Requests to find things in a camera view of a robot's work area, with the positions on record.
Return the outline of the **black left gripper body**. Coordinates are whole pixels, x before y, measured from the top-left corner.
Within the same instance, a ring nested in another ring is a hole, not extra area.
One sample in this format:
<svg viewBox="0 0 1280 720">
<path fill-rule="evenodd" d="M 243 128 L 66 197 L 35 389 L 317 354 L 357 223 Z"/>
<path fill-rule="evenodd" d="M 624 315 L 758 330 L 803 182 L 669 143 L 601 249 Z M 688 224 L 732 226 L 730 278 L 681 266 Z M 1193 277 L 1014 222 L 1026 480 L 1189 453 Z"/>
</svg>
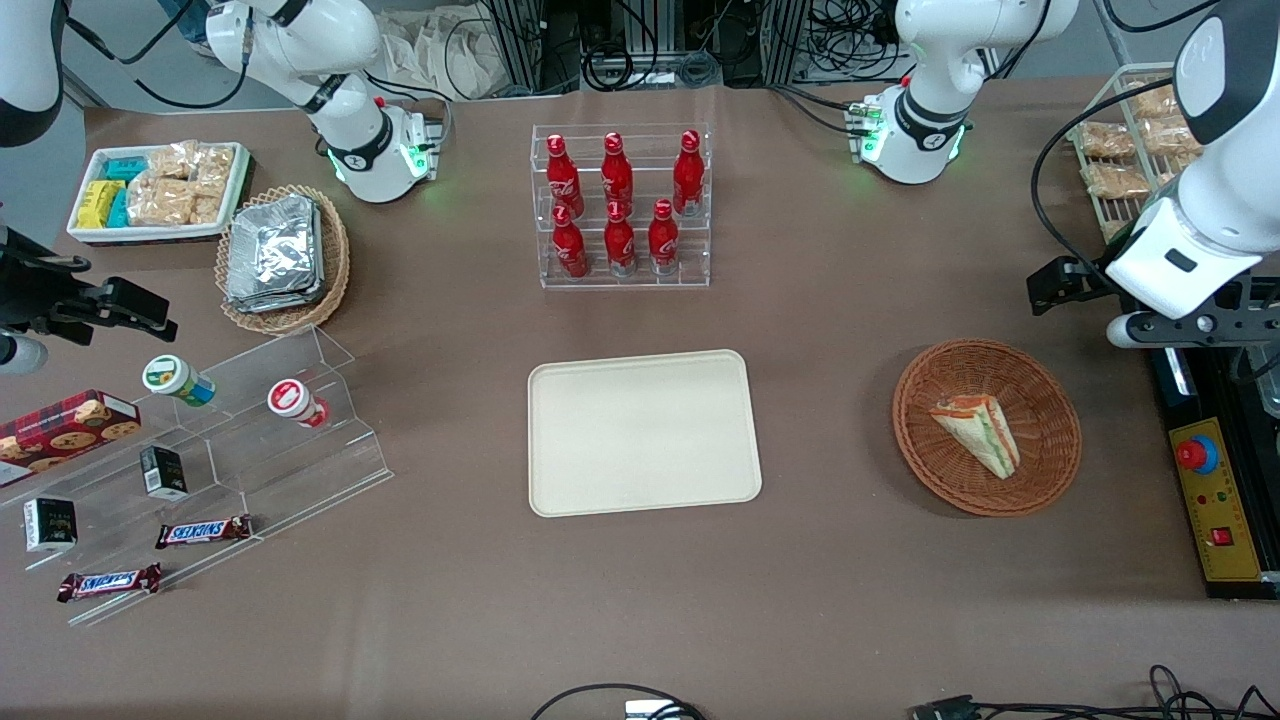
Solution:
<svg viewBox="0 0 1280 720">
<path fill-rule="evenodd" d="M 1125 295 L 1102 273 L 1100 266 L 1079 258 L 1056 258 L 1055 272 L 1056 302 L 1089 302 L 1096 299 Z"/>
</svg>

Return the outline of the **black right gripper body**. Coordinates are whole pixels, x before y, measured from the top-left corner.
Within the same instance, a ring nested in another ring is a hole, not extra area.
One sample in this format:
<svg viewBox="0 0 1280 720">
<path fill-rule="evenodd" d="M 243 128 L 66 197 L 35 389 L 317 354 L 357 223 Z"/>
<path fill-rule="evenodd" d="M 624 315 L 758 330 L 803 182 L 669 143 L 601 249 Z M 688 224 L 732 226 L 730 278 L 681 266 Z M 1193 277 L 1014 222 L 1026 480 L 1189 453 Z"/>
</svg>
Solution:
<svg viewBox="0 0 1280 720">
<path fill-rule="evenodd" d="M 4 228 L 1 231 L 1 328 L 35 332 L 88 346 L 90 318 L 96 316 L 101 290 L 77 273 L 91 268 L 83 258 L 60 256 Z"/>
</svg>

